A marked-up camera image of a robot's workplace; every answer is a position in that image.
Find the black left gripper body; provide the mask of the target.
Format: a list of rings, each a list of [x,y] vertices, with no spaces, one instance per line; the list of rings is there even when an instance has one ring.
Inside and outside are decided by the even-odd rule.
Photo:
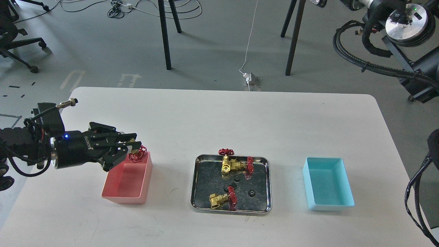
[[[104,171],[114,167],[110,150],[110,133],[67,131],[51,139],[51,163],[55,169],[80,166],[88,162],[101,164]]]

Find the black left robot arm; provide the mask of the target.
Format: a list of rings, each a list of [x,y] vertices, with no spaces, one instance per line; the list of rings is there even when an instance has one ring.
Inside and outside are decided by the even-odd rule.
[[[125,158],[137,163],[147,155],[136,133],[118,132],[113,126],[90,122],[85,132],[66,131],[59,110],[77,103],[76,98],[59,104],[38,103],[33,117],[24,119],[23,128],[1,129],[1,191],[15,182],[7,175],[9,165],[31,178],[42,175],[50,164],[61,169],[92,162],[108,172]]]

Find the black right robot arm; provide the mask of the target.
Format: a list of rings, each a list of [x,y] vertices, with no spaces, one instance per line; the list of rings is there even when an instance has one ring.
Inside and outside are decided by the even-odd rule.
[[[350,10],[367,8],[362,22],[351,20],[336,29],[333,36],[335,51],[362,71],[396,77],[409,92],[409,101],[426,103],[438,97],[438,48],[416,61],[411,61],[401,47],[418,47],[432,37],[438,21],[438,1],[426,0],[344,0]],[[374,64],[350,53],[341,43],[346,30],[357,27],[364,48],[379,57],[394,56],[401,69]]]

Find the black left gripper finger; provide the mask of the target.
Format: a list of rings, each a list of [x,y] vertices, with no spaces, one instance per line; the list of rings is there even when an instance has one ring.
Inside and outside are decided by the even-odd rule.
[[[117,165],[122,163],[127,157],[127,153],[132,150],[139,150],[141,142],[124,142],[110,145],[107,151],[102,156],[102,168],[105,172],[109,172]]]
[[[104,125],[98,122],[89,122],[89,131],[91,131],[92,140],[107,140],[108,142],[130,142],[136,140],[136,133],[122,133],[116,130],[116,127]]]

